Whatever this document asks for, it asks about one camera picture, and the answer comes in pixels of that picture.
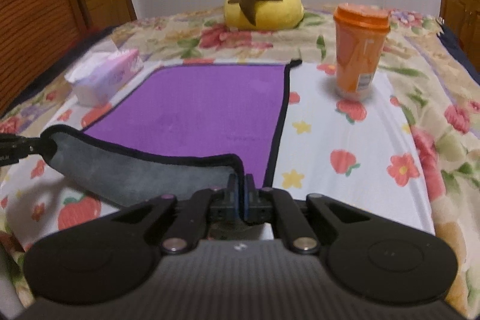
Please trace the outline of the purple and grey towel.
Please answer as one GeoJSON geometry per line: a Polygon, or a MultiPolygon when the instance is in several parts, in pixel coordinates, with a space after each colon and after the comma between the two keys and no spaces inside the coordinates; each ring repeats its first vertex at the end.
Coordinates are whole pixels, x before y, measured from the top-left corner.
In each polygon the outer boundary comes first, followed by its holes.
{"type": "Polygon", "coordinates": [[[86,130],[41,134],[45,162],[104,201],[181,200],[230,177],[272,184],[298,61],[166,67],[86,130]]]}

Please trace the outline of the pink tissue pack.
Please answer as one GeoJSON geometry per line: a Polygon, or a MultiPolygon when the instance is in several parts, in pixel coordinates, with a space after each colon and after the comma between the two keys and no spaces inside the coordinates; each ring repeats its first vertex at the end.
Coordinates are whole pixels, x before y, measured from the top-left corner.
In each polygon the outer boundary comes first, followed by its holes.
{"type": "Polygon", "coordinates": [[[137,49],[90,52],[65,75],[78,103],[101,107],[143,69],[137,49]]]}

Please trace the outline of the white floral sheet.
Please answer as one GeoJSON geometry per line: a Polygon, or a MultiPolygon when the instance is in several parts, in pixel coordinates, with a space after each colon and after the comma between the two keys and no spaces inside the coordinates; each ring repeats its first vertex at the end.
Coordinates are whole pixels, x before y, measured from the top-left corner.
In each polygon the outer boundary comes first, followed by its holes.
{"type": "MultiPolygon", "coordinates": [[[[311,63],[294,68],[289,81],[273,186],[298,200],[321,193],[433,232],[422,165],[388,79],[376,76],[363,103],[339,98],[334,76],[311,63]]],[[[90,111],[82,129],[112,110],[90,111]]]]}

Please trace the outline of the wooden louvered wardrobe door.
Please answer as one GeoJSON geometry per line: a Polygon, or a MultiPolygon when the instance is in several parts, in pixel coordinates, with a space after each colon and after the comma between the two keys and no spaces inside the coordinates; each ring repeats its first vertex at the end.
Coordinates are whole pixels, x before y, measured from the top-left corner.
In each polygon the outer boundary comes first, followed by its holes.
{"type": "Polygon", "coordinates": [[[85,35],[77,0],[1,0],[1,109],[85,35]]]}

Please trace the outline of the orange lidded cup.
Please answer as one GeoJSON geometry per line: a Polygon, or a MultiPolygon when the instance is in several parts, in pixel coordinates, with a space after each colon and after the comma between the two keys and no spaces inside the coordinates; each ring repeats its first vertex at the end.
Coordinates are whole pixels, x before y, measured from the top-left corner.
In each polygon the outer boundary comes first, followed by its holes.
{"type": "Polygon", "coordinates": [[[385,39],[391,31],[387,10],[342,3],[334,11],[336,89],[341,97],[362,101],[369,95],[385,39]]]}

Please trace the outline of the beige floral blanket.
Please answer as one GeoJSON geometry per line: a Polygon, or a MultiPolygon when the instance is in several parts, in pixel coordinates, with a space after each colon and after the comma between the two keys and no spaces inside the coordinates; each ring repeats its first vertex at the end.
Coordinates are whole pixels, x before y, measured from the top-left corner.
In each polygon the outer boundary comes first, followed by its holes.
{"type": "MultiPolygon", "coordinates": [[[[29,114],[1,134],[41,137],[78,131],[90,111],[114,109],[166,67],[298,65],[334,76],[336,33],[329,13],[308,13],[290,30],[228,28],[218,11],[121,25],[78,54],[137,49],[143,69],[101,107],[68,93],[37,132],[29,114]]],[[[470,319],[479,316],[479,87],[454,99],[403,28],[393,26],[375,76],[385,76],[414,139],[433,232],[424,232],[321,193],[303,200],[318,254],[289,251],[268,223],[244,223],[244,180],[236,218],[210,225],[185,254],[158,254],[156,196],[121,207],[52,169],[40,155],[10,165],[1,184],[3,319],[470,319]]]]}

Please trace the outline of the wooden sideboard cabinet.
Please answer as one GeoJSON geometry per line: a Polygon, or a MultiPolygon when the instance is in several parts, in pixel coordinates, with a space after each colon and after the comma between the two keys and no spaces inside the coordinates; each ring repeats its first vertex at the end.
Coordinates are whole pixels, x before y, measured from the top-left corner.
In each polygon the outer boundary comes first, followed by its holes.
{"type": "Polygon", "coordinates": [[[439,16],[479,71],[479,0],[441,0],[439,16]]]}

